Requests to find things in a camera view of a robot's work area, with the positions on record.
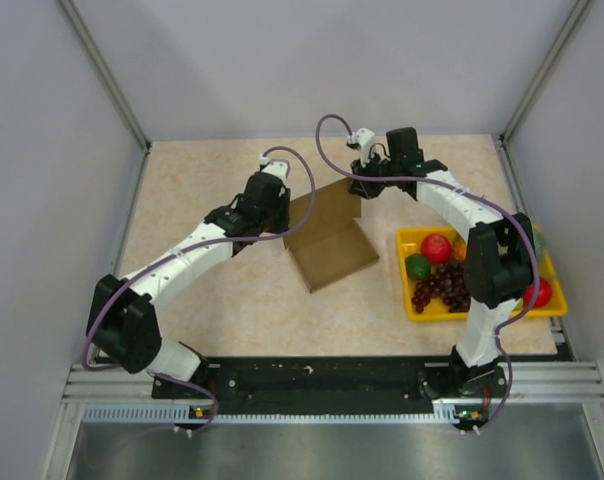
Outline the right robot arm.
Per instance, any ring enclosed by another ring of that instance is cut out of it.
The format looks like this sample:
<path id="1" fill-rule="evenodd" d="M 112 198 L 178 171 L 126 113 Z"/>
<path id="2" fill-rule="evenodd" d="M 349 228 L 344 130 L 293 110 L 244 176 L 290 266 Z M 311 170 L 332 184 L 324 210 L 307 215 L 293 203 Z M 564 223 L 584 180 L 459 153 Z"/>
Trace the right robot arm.
<path id="1" fill-rule="evenodd" d="M 427 160 L 412 127 L 386 135 L 387 155 L 376 149 L 376 136 L 359 129 L 347 144 L 359 154 L 351 164 L 349 190 L 365 199 L 394 186 L 435 210 L 466 242 L 464 284 L 470 293 L 465 331 L 453 347 L 447 369 L 423 373 L 423 394 L 474 394 L 497 365 L 498 329 L 506 322 L 533 283 L 537 261 L 527 216 L 507 218 L 498 207 L 464 188 L 438 160 Z"/>

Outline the brown cardboard box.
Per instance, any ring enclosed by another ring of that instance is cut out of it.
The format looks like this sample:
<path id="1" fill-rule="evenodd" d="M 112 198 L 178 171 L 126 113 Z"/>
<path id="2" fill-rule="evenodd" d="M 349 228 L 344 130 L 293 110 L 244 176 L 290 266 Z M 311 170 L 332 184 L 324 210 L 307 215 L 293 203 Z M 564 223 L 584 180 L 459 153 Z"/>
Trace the brown cardboard box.
<path id="1" fill-rule="evenodd" d="M 283 239 L 309 292 L 314 293 L 378 262 L 379 254 L 358 223 L 361 198 L 343 178 L 291 201 L 290 220 L 300 229 Z"/>

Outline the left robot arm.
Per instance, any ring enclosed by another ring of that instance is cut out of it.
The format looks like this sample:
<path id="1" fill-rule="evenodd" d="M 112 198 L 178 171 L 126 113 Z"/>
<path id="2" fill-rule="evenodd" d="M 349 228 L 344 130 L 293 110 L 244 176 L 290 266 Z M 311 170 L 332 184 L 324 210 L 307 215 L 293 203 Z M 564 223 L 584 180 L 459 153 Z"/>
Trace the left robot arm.
<path id="1" fill-rule="evenodd" d="M 205 360 L 194 349 L 164 338 L 159 313 L 212 267 L 229 260 L 264 233 L 289 227 L 288 164 L 267 163 L 228 205 L 212 210 L 183 241 L 151 264 L 122 279 L 96 285 L 87 338 L 131 374 L 145 371 L 174 378 L 187 396 L 208 387 Z"/>

